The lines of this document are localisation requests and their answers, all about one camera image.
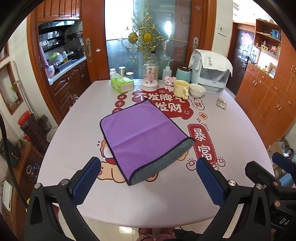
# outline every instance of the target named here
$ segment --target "blue gripper pad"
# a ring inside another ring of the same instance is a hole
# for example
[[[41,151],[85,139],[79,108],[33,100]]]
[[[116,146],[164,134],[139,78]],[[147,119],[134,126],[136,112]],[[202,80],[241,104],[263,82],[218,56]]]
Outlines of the blue gripper pad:
[[[215,171],[213,167],[209,164],[207,165],[202,158],[198,159],[196,162],[196,171],[200,176],[205,189],[207,190],[210,198],[215,205],[222,207],[225,203],[224,199],[224,189],[214,176],[212,171]]]
[[[280,168],[284,169],[287,173],[295,173],[294,162],[288,160],[280,153],[276,152],[272,155],[272,161],[277,164]]]
[[[97,157],[92,157],[82,170],[78,170],[70,180],[69,192],[72,194],[74,206],[84,202],[89,190],[94,184],[101,171],[101,161]]]

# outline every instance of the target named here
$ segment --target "yellow mug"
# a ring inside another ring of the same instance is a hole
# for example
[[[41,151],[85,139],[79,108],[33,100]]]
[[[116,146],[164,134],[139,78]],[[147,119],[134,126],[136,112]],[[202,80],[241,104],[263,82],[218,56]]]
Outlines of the yellow mug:
[[[184,80],[176,80],[174,82],[174,95],[187,100],[189,96],[189,83]]]

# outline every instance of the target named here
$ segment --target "glass door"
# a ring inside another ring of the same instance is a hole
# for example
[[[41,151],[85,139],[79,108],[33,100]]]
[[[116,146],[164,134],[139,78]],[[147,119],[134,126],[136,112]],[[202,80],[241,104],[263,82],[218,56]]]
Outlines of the glass door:
[[[189,0],[105,0],[105,34],[109,68],[125,66],[143,77],[143,64],[156,51],[158,78],[171,62],[175,76],[185,66],[190,32]]]

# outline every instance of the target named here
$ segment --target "floor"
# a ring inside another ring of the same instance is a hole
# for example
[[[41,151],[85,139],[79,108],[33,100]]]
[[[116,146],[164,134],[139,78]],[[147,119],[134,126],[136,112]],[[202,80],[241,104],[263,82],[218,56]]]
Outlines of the floor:
[[[231,92],[230,89],[228,89],[227,87],[225,87],[225,90],[226,90],[226,92],[227,92],[232,98],[235,98],[235,94],[233,94],[233,93]]]
[[[235,224],[239,218],[241,210],[242,210],[242,205],[239,205],[229,225],[229,228],[224,234],[225,238],[229,238],[231,233],[233,232],[233,229],[235,228]],[[98,237],[100,241],[136,241],[137,238],[139,237],[138,228],[115,226],[107,223],[101,223],[89,218],[84,218],[84,220],[86,221],[88,226],[91,228],[91,230],[94,232],[94,234]],[[65,222],[65,219],[61,211],[59,212],[59,221],[65,232],[65,235],[75,240]],[[185,225],[185,226],[182,226],[182,228],[188,231],[192,230],[196,233],[203,233],[208,227],[208,225],[211,223],[211,221],[212,219],[206,220],[200,223]]]

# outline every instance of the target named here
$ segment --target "green tissue box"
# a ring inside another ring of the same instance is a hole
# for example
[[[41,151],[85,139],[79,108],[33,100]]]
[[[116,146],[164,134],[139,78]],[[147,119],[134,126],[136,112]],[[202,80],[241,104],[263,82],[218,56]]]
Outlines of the green tissue box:
[[[120,74],[115,74],[111,79],[112,87],[120,94],[133,90],[133,81]]]

